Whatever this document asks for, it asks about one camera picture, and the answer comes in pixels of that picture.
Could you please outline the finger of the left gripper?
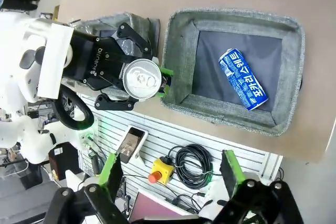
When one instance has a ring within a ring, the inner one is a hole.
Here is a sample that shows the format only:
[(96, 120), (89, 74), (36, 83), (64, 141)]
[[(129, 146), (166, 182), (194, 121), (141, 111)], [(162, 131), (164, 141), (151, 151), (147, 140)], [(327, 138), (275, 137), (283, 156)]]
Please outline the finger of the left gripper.
[(94, 107), (104, 111), (132, 111), (137, 102), (144, 102), (147, 99), (138, 99), (130, 96), (125, 89), (108, 87), (100, 90), (96, 97)]
[[(141, 51), (142, 56), (126, 55), (118, 45), (118, 40), (131, 40)], [(115, 76), (121, 76), (125, 65), (130, 65), (133, 62), (152, 64), (159, 69), (159, 72), (164, 76), (173, 76), (174, 72), (167, 68), (160, 68), (156, 62), (153, 61), (151, 53), (151, 45), (142, 36), (140, 36), (130, 25), (122, 23), (114, 33), (114, 41), (116, 43), (114, 49), (114, 61), (118, 62), (119, 70), (115, 71)]]

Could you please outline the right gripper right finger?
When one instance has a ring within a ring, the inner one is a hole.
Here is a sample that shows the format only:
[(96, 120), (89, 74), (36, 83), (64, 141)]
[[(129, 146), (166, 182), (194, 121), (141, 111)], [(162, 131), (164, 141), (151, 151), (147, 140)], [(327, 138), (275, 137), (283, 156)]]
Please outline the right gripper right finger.
[(264, 185), (246, 178), (232, 150), (222, 151), (220, 172), (229, 201), (213, 223), (303, 223), (288, 184), (276, 180)]

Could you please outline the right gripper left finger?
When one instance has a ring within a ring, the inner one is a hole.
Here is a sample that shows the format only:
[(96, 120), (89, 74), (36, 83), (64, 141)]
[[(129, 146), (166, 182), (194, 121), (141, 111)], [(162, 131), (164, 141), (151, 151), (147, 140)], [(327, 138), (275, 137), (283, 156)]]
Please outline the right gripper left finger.
[(84, 223), (88, 216), (96, 216), (101, 223), (128, 223), (115, 205), (122, 177), (120, 156), (110, 154), (97, 183), (78, 191), (62, 187), (55, 192), (44, 223)]

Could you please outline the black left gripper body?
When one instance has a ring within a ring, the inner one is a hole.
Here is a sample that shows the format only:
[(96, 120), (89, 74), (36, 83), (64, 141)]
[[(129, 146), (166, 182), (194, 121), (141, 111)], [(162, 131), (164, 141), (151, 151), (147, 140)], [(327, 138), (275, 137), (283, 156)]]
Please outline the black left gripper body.
[(70, 45), (72, 60), (64, 68), (63, 77), (81, 82), (92, 90), (110, 86), (123, 89), (119, 76), (123, 68), (121, 57), (125, 53), (114, 38), (101, 38), (75, 30)]

